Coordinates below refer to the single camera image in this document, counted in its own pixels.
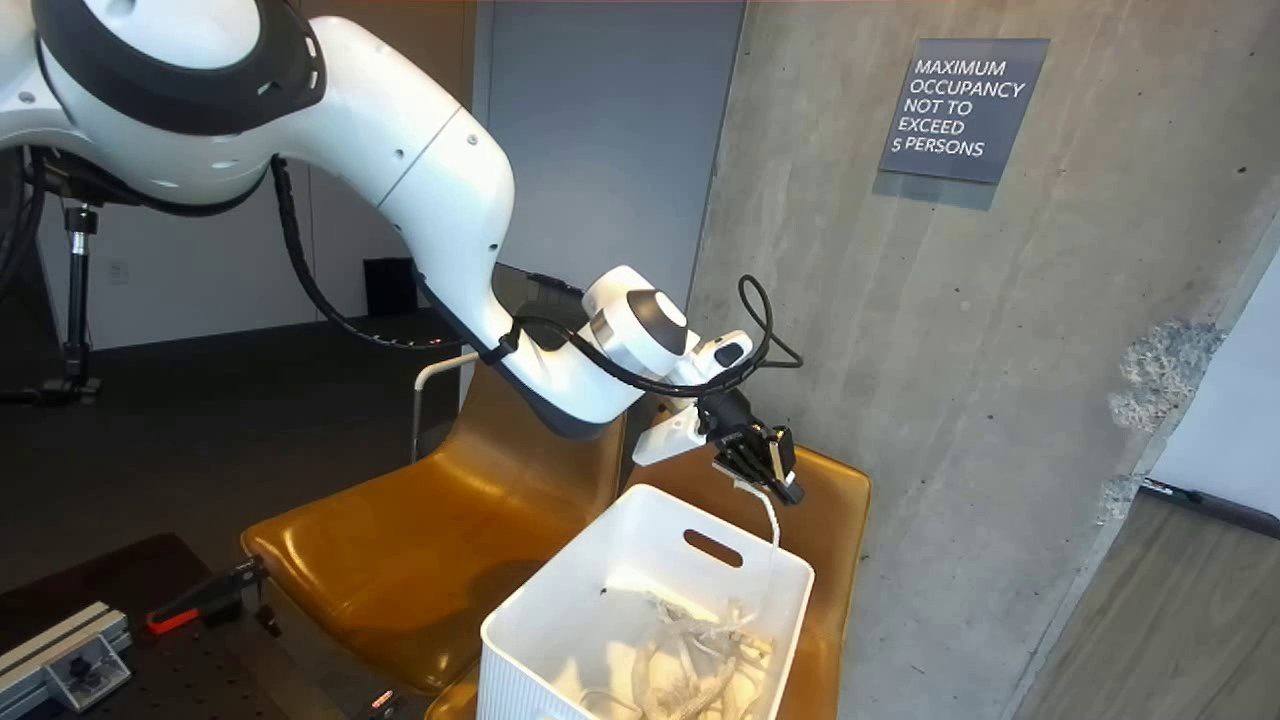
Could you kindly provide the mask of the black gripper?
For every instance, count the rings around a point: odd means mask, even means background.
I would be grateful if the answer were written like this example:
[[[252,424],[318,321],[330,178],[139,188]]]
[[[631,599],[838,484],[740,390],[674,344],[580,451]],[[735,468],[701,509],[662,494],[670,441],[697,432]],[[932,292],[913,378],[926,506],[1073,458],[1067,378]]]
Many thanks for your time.
[[[744,392],[728,390],[701,395],[701,424],[728,475],[773,490],[786,506],[803,500],[794,432],[768,430]]]

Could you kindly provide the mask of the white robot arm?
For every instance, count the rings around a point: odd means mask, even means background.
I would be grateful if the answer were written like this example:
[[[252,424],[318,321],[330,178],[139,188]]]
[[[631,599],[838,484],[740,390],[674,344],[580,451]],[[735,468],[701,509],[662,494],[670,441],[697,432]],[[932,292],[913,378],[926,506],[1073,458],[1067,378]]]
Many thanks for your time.
[[[347,16],[294,0],[0,0],[0,147],[52,147],[128,199],[224,213],[279,161],[330,173],[405,241],[425,292],[556,432],[595,432],[646,395],[676,413],[631,458],[701,445],[780,500],[795,445],[752,417],[768,349],[697,337],[619,264],[554,349],[492,290],[518,178],[488,127],[421,64]]]

